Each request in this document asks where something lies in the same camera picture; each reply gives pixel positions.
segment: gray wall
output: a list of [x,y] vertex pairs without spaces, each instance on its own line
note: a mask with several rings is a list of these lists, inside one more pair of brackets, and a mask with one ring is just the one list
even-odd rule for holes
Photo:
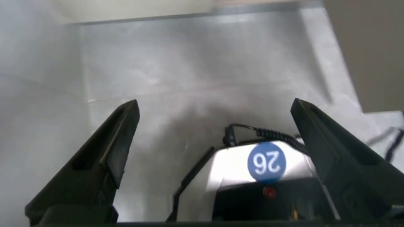
[[44,12],[0,2],[2,226],[28,226],[25,205],[90,134],[78,31]]

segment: concrete floor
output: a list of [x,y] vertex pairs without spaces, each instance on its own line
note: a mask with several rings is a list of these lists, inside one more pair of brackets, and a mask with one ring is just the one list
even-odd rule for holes
[[[183,176],[230,123],[297,133],[294,98],[363,141],[403,125],[398,112],[361,112],[322,8],[84,25],[81,47],[93,131],[139,101],[119,221],[165,220]],[[373,148],[383,155],[389,143]],[[393,162],[401,171],[403,160]]]

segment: black wire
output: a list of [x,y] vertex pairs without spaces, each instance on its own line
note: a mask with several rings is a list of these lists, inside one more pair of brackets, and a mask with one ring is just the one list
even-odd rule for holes
[[298,140],[296,140],[296,138],[294,138],[293,136],[290,136],[290,135],[282,133],[282,132],[274,131],[271,129],[261,129],[261,128],[256,128],[256,127],[253,127],[250,125],[244,125],[244,124],[230,124],[226,128],[227,135],[223,139],[225,144],[227,143],[232,146],[235,146],[237,144],[235,141],[235,136],[234,136],[234,130],[233,130],[234,127],[242,127],[245,129],[254,130],[254,131],[256,131],[256,135],[258,137],[262,137],[262,138],[265,138],[270,141],[285,142],[288,145],[290,145],[291,147],[293,147],[294,149],[300,151],[301,153],[308,155],[307,149],[304,146],[304,144],[301,144],[300,142],[298,142]]
[[393,157],[394,157],[394,153],[396,152],[397,148],[400,146],[403,138],[404,138],[404,130],[401,129],[400,132],[398,133],[396,139],[394,140],[394,142],[387,149],[386,156],[384,157],[384,159],[386,161],[391,163],[391,161],[393,160]]

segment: white wall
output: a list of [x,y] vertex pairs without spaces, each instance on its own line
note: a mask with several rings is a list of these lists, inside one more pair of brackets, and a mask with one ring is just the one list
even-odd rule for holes
[[0,225],[24,207],[90,134],[78,31],[40,4],[0,2]]
[[214,0],[40,0],[66,23],[207,13]]

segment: white surface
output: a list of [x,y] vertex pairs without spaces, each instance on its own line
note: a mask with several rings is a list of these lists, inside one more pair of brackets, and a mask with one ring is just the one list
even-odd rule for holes
[[[286,169],[279,180],[315,176],[310,169],[310,158],[283,142],[275,141],[273,144],[283,151],[286,159]],[[217,151],[181,194],[177,221],[211,221],[219,188],[256,182],[247,168],[248,157],[256,146],[252,144]]]
[[43,0],[68,23],[207,13],[215,0]]
[[29,226],[25,205],[90,133],[78,33],[42,10],[0,2],[1,226]]
[[[361,112],[325,9],[85,25],[81,35],[92,130],[139,102],[119,221],[164,221],[179,182],[230,123],[297,133],[296,97],[363,141],[403,125],[398,112]],[[383,155],[390,141],[373,148]],[[404,152],[393,163],[403,171]]]

